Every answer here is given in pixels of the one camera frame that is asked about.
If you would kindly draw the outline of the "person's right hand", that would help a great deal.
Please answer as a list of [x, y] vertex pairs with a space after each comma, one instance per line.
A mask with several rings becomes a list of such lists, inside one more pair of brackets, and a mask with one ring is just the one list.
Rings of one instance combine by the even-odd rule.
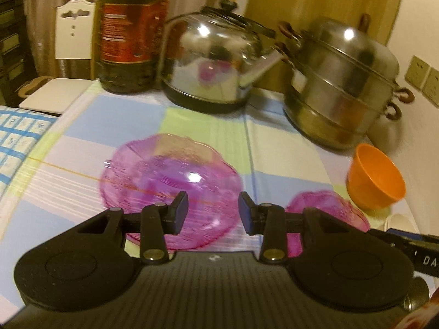
[[422, 307], [410, 313], [395, 326], [396, 329], [439, 329], [439, 289]]

